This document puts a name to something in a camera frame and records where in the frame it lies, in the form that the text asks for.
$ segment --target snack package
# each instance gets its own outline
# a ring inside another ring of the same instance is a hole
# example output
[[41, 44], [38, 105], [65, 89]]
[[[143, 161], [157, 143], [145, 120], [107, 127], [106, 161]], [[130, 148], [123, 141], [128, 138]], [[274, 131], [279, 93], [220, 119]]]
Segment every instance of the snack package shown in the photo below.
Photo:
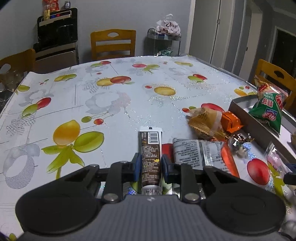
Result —
[[275, 132], [280, 133], [283, 101], [285, 95], [269, 84], [254, 79], [257, 86], [259, 101], [249, 111], [258, 122], [269, 125]]
[[225, 140], [225, 135], [222, 131], [220, 111], [209, 108], [196, 108], [190, 110], [192, 118], [188, 124], [195, 129], [198, 137], [204, 140]]
[[291, 134], [291, 143], [296, 149], [296, 132], [294, 132], [294, 134]]
[[224, 142], [173, 139], [175, 163], [186, 163], [193, 169], [202, 170], [204, 166], [214, 166], [227, 173], [227, 168], [221, 157], [221, 148]]
[[262, 77], [260, 75], [259, 76], [255, 75], [255, 77], [254, 77], [255, 83], [256, 83], [257, 80], [260, 81], [260, 82], [269, 84], [272, 88], [274, 88], [278, 92], [282, 93], [284, 95], [284, 99], [287, 99], [288, 98], [288, 96], [289, 96], [289, 93], [288, 92], [286, 92], [285, 90], [283, 90], [280, 87], [276, 86], [275, 84], [266, 82], [266, 79], [264, 77]]
[[270, 170], [270, 175], [273, 179], [274, 189], [273, 191], [284, 200], [286, 204], [290, 203], [291, 198], [293, 198], [293, 191], [296, 186], [286, 185], [283, 181], [284, 175], [288, 172], [292, 172], [282, 161], [284, 157], [276, 149], [274, 144], [270, 142], [266, 152], [265, 158], [267, 160], [267, 165]]
[[228, 131], [231, 134], [243, 127], [241, 120], [230, 111], [222, 113], [221, 125], [225, 131]]

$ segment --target printed apple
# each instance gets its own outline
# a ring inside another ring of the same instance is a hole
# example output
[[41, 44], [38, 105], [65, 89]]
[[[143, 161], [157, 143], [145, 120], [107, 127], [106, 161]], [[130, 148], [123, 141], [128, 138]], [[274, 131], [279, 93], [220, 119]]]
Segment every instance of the printed apple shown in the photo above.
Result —
[[38, 105], [37, 110], [39, 110], [40, 108], [46, 107], [49, 105], [49, 103], [51, 102], [51, 98], [50, 97], [46, 97], [43, 98], [41, 100], [39, 100], [36, 104]]
[[209, 109], [212, 109], [212, 110], [217, 110], [217, 111], [220, 111], [222, 113], [225, 112], [225, 110], [223, 110], [220, 106], [218, 106], [216, 104], [212, 104], [212, 103], [204, 103], [200, 107], [209, 108]]
[[128, 76], [116, 76], [110, 80], [110, 82], [114, 84], [123, 84], [124, 82], [128, 81], [131, 81], [131, 78]]
[[200, 75], [200, 74], [193, 74], [194, 77], [197, 77], [197, 78], [200, 78], [202, 80], [207, 80], [206, 77], [204, 77], [203, 75]]
[[270, 170], [265, 162], [254, 158], [247, 164], [247, 171], [254, 182], [266, 185], [269, 181]]
[[144, 67], [147, 67], [147, 65], [145, 65], [145, 64], [133, 64], [133, 67], [135, 67], [135, 68], [144, 68]]
[[110, 61], [101, 61], [100, 64], [102, 65], [106, 65], [106, 64], [110, 64], [111, 62]]

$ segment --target cracker package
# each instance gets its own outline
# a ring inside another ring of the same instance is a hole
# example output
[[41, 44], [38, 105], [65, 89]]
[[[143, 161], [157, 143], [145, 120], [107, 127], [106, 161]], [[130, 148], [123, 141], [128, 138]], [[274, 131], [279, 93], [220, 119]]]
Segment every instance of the cracker package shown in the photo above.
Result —
[[198, 137], [204, 140], [225, 140], [225, 135], [222, 131], [220, 111], [209, 108], [196, 108], [190, 110], [192, 118], [188, 124], [195, 129]]
[[259, 101], [249, 111], [258, 122], [267, 124], [278, 134], [281, 129], [281, 117], [285, 95], [271, 87], [268, 83], [254, 79]]

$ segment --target chair backrest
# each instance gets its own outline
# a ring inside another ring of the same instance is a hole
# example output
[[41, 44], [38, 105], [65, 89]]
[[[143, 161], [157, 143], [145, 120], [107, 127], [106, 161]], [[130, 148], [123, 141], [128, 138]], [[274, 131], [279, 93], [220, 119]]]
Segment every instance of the chair backrest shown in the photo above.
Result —
[[[109, 36], [111, 33], [116, 33], [117, 36]], [[106, 44], [96, 45], [96, 42], [112, 41], [112, 40], [130, 40], [131, 43], [125, 44]], [[136, 45], [136, 31], [124, 30], [124, 29], [109, 29], [104, 31], [91, 33], [91, 56], [92, 60], [102, 60], [108, 58], [121, 58], [121, 57], [133, 57], [135, 56]], [[97, 56], [98, 53], [112, 52], [112, 51], [130, 51], [130, 54], [110, 54], [105, 56]]]
[[4, 64], [10, 64], [12, 69], [30, 72], [34, 71], [35, 59], [35, 50], [28, 49], [0, 60], [0, 67]]
[[282, 68], [272, 63], [269, 63], [263, 59], [259, 59], [255, 74], [258, 76], [260, 80], [267, 83], [271, 83], [269, 80], [260, 75], [261, 72], [264, 72], [265, 74], [275, 79], [283, 86], [292, 91], [292, 93], [290, 93], [289, 97], [286, 99], [286, 104], [284, 106], [285, 109], [288, 109], [292, 105], [296, 97], [296, 79], [294, 79]]

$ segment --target clear plastic bag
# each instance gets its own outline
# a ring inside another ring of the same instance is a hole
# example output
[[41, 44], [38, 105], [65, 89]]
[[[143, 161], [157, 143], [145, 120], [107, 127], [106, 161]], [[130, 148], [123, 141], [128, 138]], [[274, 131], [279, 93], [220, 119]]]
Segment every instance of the clear plastic bag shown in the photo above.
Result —
[[156, 24], [155, 30], [158, 34], [167, 34], [178, 36], [181, 34], [181, 29], [177, 22], [172, 21], [173, 15], [168, 14], [164, 19], [159, 20]]

